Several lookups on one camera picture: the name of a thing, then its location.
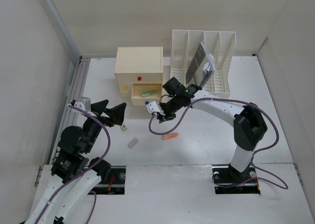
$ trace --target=wooden drawer cabinet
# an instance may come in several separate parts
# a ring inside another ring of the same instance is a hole
[[[145,106],[147,101],[159,100],[163,84],[163,48],[118,48],[115,77],[122,98],[131,99],[133,106]],[[151,90],[156,93],[141,97],[141,93]]]

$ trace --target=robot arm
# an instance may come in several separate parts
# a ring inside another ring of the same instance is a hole
[[[96,117],[101,123],[108,127],[114,125],[121,126],[124,121],[126,103],[108,109],[106,108],[108,100],[91,104],[89,98],[81,97],[74,100],[71,104],[74,107],[89,112],[89,114]],[[93,188],[93,185],[108,176],[111,165],[102,160],[100,163],[96,164],[92,170],[86,171],[78,180],[62,188],[65,183],[78,177],[81,172],[83,172],[89,160],[82,154],[91,151],[101,129],[98,123],[88,118],[82,128],[70,126],[63,130],[58,143],[60,151],[51,169],[51,177],[44,196],[41,198],[35,211],[30,213],[29,218],[24,222],[25,224],[64,224],[65,222],[63,220],[68,221],[72,211]],[[97,160],[99,160],[99,158],[92,160],[90,166]],[[59,190],[51,202],[48,203],[52,195],[58,189],[61,190]]]
[[[234,180],[245,175],[254,149],[267,131],[261,113],[253,107],[241,107],[237,104],[220,101],[220,99],[196,85],[187,88],[176,78],[171,78],[163,88],[172,97],[167,103],[151,102],[147,110],[156,114],[160,123],[176,118],[175,113],[182,107],[191,106],[212,114],[234,127],[234,140],[237,144],[234,157],[229,165]]]

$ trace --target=cable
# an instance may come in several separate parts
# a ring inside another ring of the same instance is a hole
[[[85,224],[88,224],[91,217],[92,217],[92,214],[93,214],[93,211],[94,211],[94,208],[95,208],[95,205],[96,205],[96,193],[94,191],[90,191],[90,193],[92,193],[94,195],[94,203],[93,203],[93,207],[92,207],[92,210],[90,212],[90,215],[89,215],[89,218],[87,220],[87,222]]]
[[[74,110],[77,110],[81,113],[84,114],[84,116],[88,117],[88,118],[91,118],[93,121],[95,121],[96,123],[98,123],[102,128],[103,130],[105,131],[106,135],[107,135],[107,148],[104,152],[104,154],[95,162],[93,163],[89,168],[83,170],[81,173],[79,173],[78,175],[74,176],[71,180],[67,181],[66,183],[64,183],[62,186],[60,186],[54,193],[53,195],[50,197],[50,199],[48,200],[48,202],[46,203],[45,207],[43,208],[43,210],[41,211],[41,213],[39,214],[38,218],[36,219],[35,221],[35,224],[38,224],[40,218],[43,216],[43,214],[45,213],[46,209],[48,208],[49,206],[49,203],[54,199],[54,197],[58,194],[59,191],[61,191],[65,186],[67,186],[68,184],[70,184],[72,181],[76,180],[77,178],[79,178],[80,176],[82,176],[83,174],[85,174],[87,171],[91,170],[93,167],[95,167],[100,161],[103,160],[103,158],[106,156],[106,154],[108,153],[109,151],[109,148],[110,148],[110,135],[109,135],[109,132],[107,130],[107,128],[105,127],[105,125],[103,125],[102,122],[100,122],[97,118],[93,117],[92,115],[90,115],[88,112],[80,109],[80,108],[77,108],[77,107],[74,107],[72,106],[71,104],[68,104],[68,107],[69,108],[72,108]]]
[[[248,181],[251,181],[251,180],[254,180],[254,179],[259,179],[259,180],[263,180],[263,181],[269,182],[269,183],[271,183],[271,184],[273,184],[273,185],[275,185],[275,186],[277,186],[277,187],[279,187],[279,188],[281,188],[281,189],[284,189],[284,190],[289,189],[289,187],[288,187],[288,185],[286,184],[286,182],[285,182],[283,179],[281,179],[279,176],[277,176],[276,174],[274,174],[274,173],[272,173],[272,172],[270,172],[270,171],[266,171],[266,170],[264,170],[264,169],[262,169],[262,168],[259,168],[259,167],[255,166],[255,165],[253,164],[253,162],[252,162],[253,159],[254,159],[254,156],[255,156],[257,153],[275,147],[275,145],[276,145],[276,144],[278,143],[278,141],[279,141],[279,131],[278,131],[278,128],[277,128],[276,124],[273,122],[273,120],[268,116],[268,114],[267,114],[266,112],[264,112],[261,108],[259,108],[258,106],[256,106],[256,105],[253,104],[253,103],[249,103],[249,102],[245,102],[245,101],[241,101],[241,100],[236,100],[236,99],[225,99],[225,98],[216,98],[216,97],[204,97],[204,98],[199,98],[199,99],[195,100],[194,102],[192,102],[190,105],[188,105],[188,106],[186,107],[186,109],[185,109],[185,111],[183,112],[182,116],[180,117],[178,123],[177,123],[172,129],[170,129],[170,130],[168,130],[168,131],[166,131],[166,132],[155,132],[155,131],[152,130],[151,124],[152,124],[153,118],[156,116],[156,114],[154,114],[154,115],[151,117],[150,122],[149,122],[149,131],[150,131],[151,133],[157,134],[157,135],[164,135],[164,134],[169,134],[169,133],[171,133],[171,132],[174,131],[174,130],[179,126],[179,124],[182,122],[182,120],[183,120],[185,114],[187,113],[187,111],[188,111],[195,103],[200,102],[200,101],[204,101],[204,100],[213,100],[213,101],[221,101],[221,102],[234,102],[234,103],[240,103],[240,104],[244,104],[244,105],[253,107],[254,109],[258,110],[261,114],[263,114],[263,115],[268,119],[268,121],[271,123],[271,125],[272,125],[272,127],[274,128],[275,133],[276,133],[276,140],[275,140],[275,142],[274,142],[272,145],[254,151],[254,154],[253,154],[253,156],[252,156],[252,159],[251,159],[251,163],[250,163],[250,164],[251,164],[254,168],[256,168],[256,169],[258,169],[258,170],[261,170],[261,171],[264,171],[264,172],[266,172],[266,173],[268,173],[268,174],[270,174],[270,175],[276,177],[277,179],[279,179],[279,180],[284,184],[284,187],[283,187],[283,186],[280,186],[280,185],[278,185],[278,184],[276,184],[276,183],[274,183],[274,182],[272,182],[272,181],[270,181],[270,180],[267,180],[267,179],[265,179],[265,178],[261,178],[261,177],[250,178],[250,179],[247,179],[247,180],[242,181],[242,182],[240,182],[240,183],[231,184],[231,185],[227,185],[227,186],[224,186],[224,187],[230,188],[230,187],[234,187],[234,186],[239,186],[239,185],[245,184],[245,183],[248,182]]]
[[[257,186],[259,186],[258,181],[256,179],[255,179],[255,183],[256,183]]]
[[[161,103],[162,98],[165,97],[165,96],[172,97],[172,96],[170,96],[170,95],[162,95],[162,97],[159,99],[159,102],[160,102],[160,103]]]

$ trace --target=white floor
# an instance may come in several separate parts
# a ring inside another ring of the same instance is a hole
[[[211,166],[127,166],[125,195],[98,195],[89,224],[314,224],[293,164],[260,167],[283,178],[289,190],[260,181],[261,195],[215,194]],[[50,169],[44,167],[34,204]],[[69,224],[85,223],[92,205],[88,195]]]
[[[109,99],[109,107],[122,103],[116,79],[114,76],[115,58],[91,59],[83,96],[91,102]],[[164,58],[164,81],[169,79],[170,58]],[[257,163],[293,162],[288,144],[281,128],[275,107],[271,100],[264,76],[256,57],[233,57],[228,75],[231,90],[230,98],[256,103],[275,121],[280,141],[272,150],[262,152],[255,158]],[[183,110],[177,113],[180,117]],[[150,115],[145,107],[132,107],[127,101],[124,124],[126,131],[119,127],[109,128],[111,149],[106,159],[112,165],[131,164],[222,164],[230,163],[235,150],[233,128],[224,121],[197,110],[190,110],[175,130],[179,137],[169,141],[161,140],[148,130]],[[85,117],[79,116],[77,125],[82,126]],[[177,123],[153,123],[156,131],[166,131]],[[268,131],[258,148],[272,144],[275,133],[267,122]],[[128,143],[134,138],[139,142],[132,148]],[[100,156],[106,149],[107,138],[101,133],[87,157]]]

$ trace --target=drawer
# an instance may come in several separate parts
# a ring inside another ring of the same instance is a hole
[[[147,97],[141,93],[156,90],[157,92]],[[131,93],[132,106],[145,106],[146,102],[158,101],[162,97],[162,84],[133,84]]]
[[[157,73],[115,73],[117,83],[155,84],[163,83],[163,72]]]

